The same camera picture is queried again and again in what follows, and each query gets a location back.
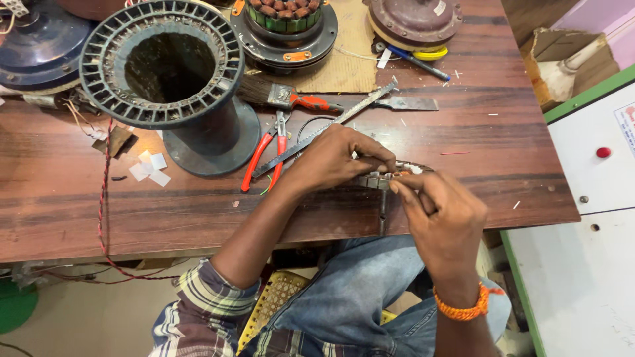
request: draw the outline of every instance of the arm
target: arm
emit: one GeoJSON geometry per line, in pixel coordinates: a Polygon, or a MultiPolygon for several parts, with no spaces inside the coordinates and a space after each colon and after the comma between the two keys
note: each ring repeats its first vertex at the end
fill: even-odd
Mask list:
{"type": "Polygon", "coordinates": [[[353,129],[331,125],[317,136],[211,264],[201,261],[175,283],[180,300],[157,319],[150,355],[234,356],[236,325],[251,313],[260,272],[302,198],[381,166],[394,170],[394,162],[390,151],[353,129]],[[362,157],[353,160],[353,151],[362,157]]]}
{"type": "MultiPolygon", "coordinates": [[[[410,232],[441,301],[457,309],[474,307],[485,204],[443,172],[398,177],[391,189],[401,198],[410,232]]],[[[498,357],[498,352],[484,316],[455,321],[438,313],[434,355],[498,357]]]]}
{"type": "Polygon", "coordinates": [[[340,185],[356,175],[394,169],[395,156],[371,137],[340,124],[329,126],[280,177],[247,221],[211,260],[232,284],[256,282],[289,217],[302,198],[340,185]],[[352,152],[366,155],[353,160],[352,152]]]}

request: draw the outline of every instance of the metal scraper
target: metal scraper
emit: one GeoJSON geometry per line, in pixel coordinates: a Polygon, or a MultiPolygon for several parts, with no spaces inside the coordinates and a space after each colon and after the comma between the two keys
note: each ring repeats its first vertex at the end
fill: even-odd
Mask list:
{"type": "Polygon", "coordinates": [[[436,99],[416,97],[390,97],[378,99],[373,107],[383,107],[394,111],[438,111],[439,104],[436,99]]]}

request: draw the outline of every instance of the wood grain tabletop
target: wood grain tabletop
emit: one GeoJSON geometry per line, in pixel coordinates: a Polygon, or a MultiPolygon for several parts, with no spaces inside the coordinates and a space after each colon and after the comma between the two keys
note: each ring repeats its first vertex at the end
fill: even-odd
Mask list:
{"type": "MultiPolygon", "coordinates": [[[[403,60],[390,61],[377,74],[378,85],[397,78],[399,91],[393,95],[435,98],[441,110],[368,109],[347,126],[374,137],[397,159],[456,175],[490,207],[487,229],[579,221],[499,0],[464,0],[462,8],[464,24],[450,41],[449,54],[434,63],[453,74],[447,85],[403,60]],[[444,152],[469,154],[441,155],[444,152]]],[[[363,98],[325,97],[345,107],[363,98]]],[[[287,124],[292,142],[313,115],[293,112],[287,124]]],[[[274,112],[259,117],[265,131],[274,112]]],[[[105,115],[89,119],[107,127],[105,115]]],[[[302,136],[322,125],[311,123],[302,136]]],[[[138,162],[137,155],[166,151],[155,131],[136,128],[133,133],[137,143],[110,166],[111,176],[128,176],[109,182],[105,231],[115,257],[191,255],[218,247],[260,202],[269,184],[266,177],[255,179],[245,194],[240,184],[246,166],[205,179],[186,173],[167,155],[164,172],[172,180],[165,188],[149,179],[137,182],[128,171],[138,162]]],[[[104,155],[91,148],[93,141],[69,113],[16,100],[0,107],[0,262],[99,258],[97,210],[104,155]]],[[[260,163],[274,157],[274,144],[260,163]]],[[[377,235],[379,197],[376,190],[358,187],[312,194],[293,214],[282,242],[377,235]]],[[[389,235],[408,232],[395,199],[391,197],[389,205],[389,235]]]]}

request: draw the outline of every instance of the right hand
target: right hand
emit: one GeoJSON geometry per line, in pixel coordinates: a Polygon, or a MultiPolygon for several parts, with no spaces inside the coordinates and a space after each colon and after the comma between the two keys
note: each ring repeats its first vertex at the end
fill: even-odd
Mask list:
{"type": "Polygon", "coordinates": [[[401,198],[410,233],[435,285],[476,276],[487,206],[444,172],[395,177],[390,187],[401,198]]]}
{"type": "Polygon", "coordinates": [[[281,176],[283,185],[302,193],[329,189],[371,171],[395,171],[395,155],[375,139],[352,128],[332,124],[313,139],[281,176]],[[360,157],[351,157],[355,151],[360,157]]]}

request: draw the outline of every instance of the shirt sleeve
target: shirt sleeve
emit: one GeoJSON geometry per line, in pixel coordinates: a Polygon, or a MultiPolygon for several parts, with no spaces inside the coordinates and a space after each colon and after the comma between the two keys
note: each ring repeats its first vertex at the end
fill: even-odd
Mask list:
{"type": "Polygon", "coordinates": [[[179,300],[168,304],[155,322],[150,357],[235,356],[236,327],[251,313],[260,282],[241,290],[203,259],[173,285],[179,300]]]}

